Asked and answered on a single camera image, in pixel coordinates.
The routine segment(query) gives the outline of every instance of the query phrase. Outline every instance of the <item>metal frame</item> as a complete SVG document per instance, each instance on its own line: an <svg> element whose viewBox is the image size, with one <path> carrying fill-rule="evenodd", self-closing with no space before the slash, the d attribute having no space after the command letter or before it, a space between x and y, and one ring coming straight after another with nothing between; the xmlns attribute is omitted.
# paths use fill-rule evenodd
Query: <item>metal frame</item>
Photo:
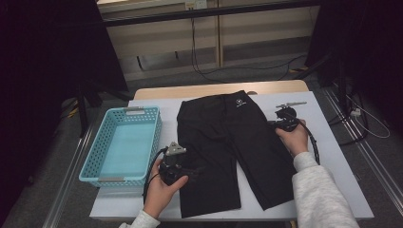
<svg viewBox="0 0 403 228"><path fill-rule="evenodd" d="M327 99L331 104L332 108L339 115L339 119L343 120L342 110L337 105L338 99L333 91L329 92L328 90L324 90L327 95ZM360 133L358 133L357 125L350 119L343 121L344 127L349 132L350 136L353 140L357 140L360 137ZM376 175L379 182L382 184L385 191L388 193L391 198L394 206L399 211L400 215L403 216L403 191L398 185L398 183L394 180L392 175L388 172L386 167L380 161L376 153L370 147L366 140L362 140L360 142L355 143L358 147L358 150L361 152L362 156L366 160L367 164L370 165L374 174Z"/></svg>
<svg viewBox="0 0 403 228"><path fill-rule="evenodd" d="M291 0L283 2L274 2L266 4L255 4L249 6L236 6L211 9L197 9L188 11L168 12L154 15L137 16L137 17L122 17L105 19L103 24L106 27L127 26L133 24L144 24L161 21L172 21L188 18L198 18L206 16L229 15L245 12L257 12L268 10L286 10L293 8L313 7L318 6L323 0Z"/></svg>
<svg viewBox="0 0 403 228"><path fill-rule="evenodd" d="M86 134L84 135L84 137L82 137L77 144L76 150L74 152L71 163L68 167L66 175L59 188L57 196L51 205L51 208L48 212L44 225L42 226L43 228L57 227L57 225L59 224L59 220L62 216L64 207L67 203L67 199L68 199L68 196L70 193L70 189L73 184L73 179L75 177L78 177L77 174L80 172L80 167L78 165L80 164L81 160L83 160L85 158L85 151L86 151L86 148L88 147L89 139L91 139L92 134L96 133L96 132L93 132L93 128L95 125L94 122L95 122L96 118L99 116L99 112L100 111L98 109L98 111L96 111L96 113L92 114L91 124L89 125L89 128L86 131Z"/></svg>

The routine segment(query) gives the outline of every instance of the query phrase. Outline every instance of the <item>floor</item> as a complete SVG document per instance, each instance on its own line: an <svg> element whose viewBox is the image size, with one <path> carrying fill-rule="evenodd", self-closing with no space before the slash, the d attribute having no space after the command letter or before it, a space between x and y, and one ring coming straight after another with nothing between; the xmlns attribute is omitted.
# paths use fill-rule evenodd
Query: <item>floor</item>
<svg viewBox="0 0 403 228"><path fill-rule="evenodd" d="M260 73L259 67L262 63L279 62L286 63L288 60L299 57L306 54L309 48L309 38L297 38L291 40L283 40L277 42L271 42L270 44L257 43L249 46L236 46L236 47L226 47L224 50L225 67L227 69L221 70L217 73L209 74L209 76L216 79L224 79L224 74L235 75L237 72L235 69L230 69L231 67L238 66L239 64L248 64L251 68L250 77L242 80L255 80L261 78L261 74L267 74L266 71ZM215 67L215 57L214 51L211 49L198 49L198 64L199 69L206 72L209 68ZM174 80L182 80L183 77L196 74L194 73L194 68L191 62L191 51L181 51L178 53L179 58L177 59L175 53L166 53L154 56L141 56L140 60L142 62L143 70L139 68L136 57L127 58L121 60L121 65L127 84L129 85L131 92L135 92L138 87L142 86L154 86L156 84L153 82L163 82L169 79L170 75L176 75L173 77ZM290 64L290 68L300 67L300 62L294 61ZM287 72L287 66L281 66L273 69L271 72L276 72L277 75L283 75ZM196 74L197 79L192 79L190 83L208 84L201 75ZM335 116L335 112L328 110L333 110L329 104L329 96L325 94L322 90L315 84L315 78L308 78L307 82L310 90L314 91L318 101L326 113L325 117L331 120ZM105 101L109 99L112 100L107 94L101 94ZM372 106L371 102L365 101L368 110L372 110L371 113L374 116L381 116L376 112L376 108ZM380 124L375 121L370 121L370 127L372 131L377 135L384 135L385 129L380 126ZM53 205L54 199L57 192L62 185L63 176L68 170L69 161L71 161L72 154L67 154L68 151L74 151L75 146L80 141L77 135L79 135L79 120L77 115L72 119L64 119L57 130L55 135L54 144L51 146L48 158L43 162L40 170L34 175L35 183L32 186L28 186L22 193L20 199L15 204L12 209L8 220L3 225L3 227L42 227L43 224L48 219L48 212ZM332 126L332 130L335 133L336 139L340 143L344 143L351 140L348 135L345 124L335 124ZM366 142L371 146L371 149L375 151L376 157L382 161L382 165L388 170L388 174L396 182L397 187L401 186L403 183L403 169L401 169L401 164L403 163L403 141L400 136L393 133L388 139L380 139L376 136L370 135ZM342 151L351 165L353 172L356 175L360 187L363 189L363 193L369 202L375 218L369 220L362 220L359 222L361 227L401 227L403 224L403 213L396 209L398 201L393 201L393 192L388 192L385 185L379 181L379 177L374 171L374 168L369 165L368 158L366 157L365 151L362 149L357 149L355 144L347 145L342 147ZM77 201L71 205L67 204L66 208L77 208L74 210L63 211L62 217L69 218L68 220L61 221L58 227L118 227L119 222L104 223L94 219L88 219L86 213L90 210L91 205L86 205L83 197L83 201ZM247 223L247 224L235 224L235 223L221 223L221 224L204 224L206 226L198 227L278 227L278 225L273 224L273 226L268 226L267 223ZM56 227L52 224L44 227ZM178 227L175 224L166 223L162 227Z"/></svg>

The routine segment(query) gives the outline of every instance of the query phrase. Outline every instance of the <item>white tabletop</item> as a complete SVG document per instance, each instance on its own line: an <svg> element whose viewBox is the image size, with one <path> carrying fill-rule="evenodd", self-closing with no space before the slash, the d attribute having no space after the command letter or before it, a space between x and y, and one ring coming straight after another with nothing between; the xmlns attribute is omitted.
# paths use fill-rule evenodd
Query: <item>white tabletop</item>
<svg viewBox="0 0 403 228"><path fill-rule="evenodd" d="M344 197L350 203L353 213L357 219L370 219L374 214L368 205L355 176L344 158L336 139L321 112L317 100L312 92L279 93L267 95L252 95L251 98L259 105L266 115L267 120L276 120L276 105L293 102L307 102L294 106L297 116L304 119L308 128L317 140L317 147L320 155L320 162L333 173L336 184ZM177 142L177 122L179 108L182 101L188 99L160 99L160 100L139 100L131 101L129 106L157 105L161 110L163 120L162 134L160 137L160 148ZM279 206L261 209L256 200L240 166L237 166L238 180L240 186L241 208L239 210L218 212L202 215L183 220L290 220L296 219L297 211L293 200ZM136 187L100 189L94 202L90 216L103 220L126 220L134 219L139 211L143 209L143 189ZM179 194L176 194L170 204L160 215L160 220L179 220L181 210Z"/></svg>

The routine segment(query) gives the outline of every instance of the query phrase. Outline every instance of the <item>person's right hand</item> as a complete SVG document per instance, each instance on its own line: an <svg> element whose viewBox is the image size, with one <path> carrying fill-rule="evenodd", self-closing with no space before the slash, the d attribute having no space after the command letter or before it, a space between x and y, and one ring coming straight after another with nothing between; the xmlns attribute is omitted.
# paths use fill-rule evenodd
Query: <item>person's right hand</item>
<svg viewBox="0 0 403 228"><path fill-rule="evenodd" d="M308 133L301 124L292 132L276 128L276 134L281 137L284 145L290 150L293 157L301 152L308 152Z"/></svg>
<svg viewBox="0 0 403 228"><path fill-rule="evenodd" d="M183 176L172 185L166 185L159 174L158 166L163 160L157 159L151 169L151 183L148 187L147 197L143 210L154 219L157 219L161 211L168 205L174 194L182 188L189 180Z"/></svg>

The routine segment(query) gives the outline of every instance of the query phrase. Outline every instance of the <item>sleeve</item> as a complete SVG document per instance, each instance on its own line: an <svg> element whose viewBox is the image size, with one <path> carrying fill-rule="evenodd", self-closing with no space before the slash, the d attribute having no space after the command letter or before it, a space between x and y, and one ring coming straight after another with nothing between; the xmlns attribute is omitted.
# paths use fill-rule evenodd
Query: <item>sleeve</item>
<svg viewBox="0 0 403 228"><path fill-rule="evenodd" d="M141 210L131 225L123 223L119 228L156 228L158 225L160 225L158 220L152 218L145 211Z"/></svg>
<svg viewBox="0 0 403 228"><path fill-rule="evenodd" d="M297 170L293 187L298 227L359 227L332 174L317 165L311 153L298 154L294 167Z"/></svg>

